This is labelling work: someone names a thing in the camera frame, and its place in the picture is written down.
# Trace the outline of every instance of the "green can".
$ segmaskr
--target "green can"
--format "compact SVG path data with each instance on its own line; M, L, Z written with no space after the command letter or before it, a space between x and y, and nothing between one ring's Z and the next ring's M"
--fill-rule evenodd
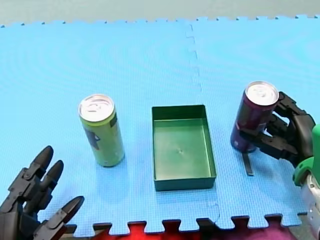
M112 167L125 157L114 101L103 94L93 94L81 101L79 117L95 160Z

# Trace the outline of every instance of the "green box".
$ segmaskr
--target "green box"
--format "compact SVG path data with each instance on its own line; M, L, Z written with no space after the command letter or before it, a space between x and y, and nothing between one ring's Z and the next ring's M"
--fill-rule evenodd
M209 189L216 169L204 105L152 108L156 191Z

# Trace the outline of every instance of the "can lid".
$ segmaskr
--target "can lid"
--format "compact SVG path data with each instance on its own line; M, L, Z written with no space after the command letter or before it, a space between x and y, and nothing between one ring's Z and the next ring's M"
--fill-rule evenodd
M260 106L275 104L279 99L279 92L275 86L265 81L254 81L245 89L248 99Z
M78 107L81 118L89 122L100 122L110 117L115 109L112 99L103 94L93 94L83 99Z

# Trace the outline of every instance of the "aluminum can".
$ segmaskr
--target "aluminum can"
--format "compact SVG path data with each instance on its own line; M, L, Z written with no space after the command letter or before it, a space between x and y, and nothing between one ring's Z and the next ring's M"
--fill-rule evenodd
M230 138L231 145L236 150L251 153L256 149L240 136L239 129L264 131L278 99L278 90L268 82L255 81L245 88Z
M78 114L97 163L103 167L120 163L125 151L113 100L90 95L79 104Z

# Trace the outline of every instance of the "blue foam mat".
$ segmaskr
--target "blue foam mat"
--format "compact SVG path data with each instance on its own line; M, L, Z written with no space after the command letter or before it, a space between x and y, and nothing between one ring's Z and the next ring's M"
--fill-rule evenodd
M162 220L180 219L181 231L198 229L197 218L232 228L231 217L249 216L249 227L266 227L265 215L299 224L305 211L292 183L292 166L256 152L254 177L229 145L243 88L267 80L297 100L315 120L319 87L318 19L279 18L195 22L159 20L104 24L35 23L0 29L0 124L3 168L0 196L21 167L45 145L63 159L64 173L40 219L77 195L85 203L71 223L75 236L92 236L93 224L146 221L162 232ZM110 95L126 159L114 168L96 165L77 116L92 93ZM209 190L155 192L152 106L205 104L217 174Z
M320 21L315 18L208 21L192 24L202 100L207 106L218 177L223 229L231 217L249 216L248 227L267 227L264 216L282 215L282 225L297 225L305 211L293 167L260 151L251 154L254 177L244 171L242 157L232 150L230 134L242 91L249 82L273 83L317 121L320 87Z

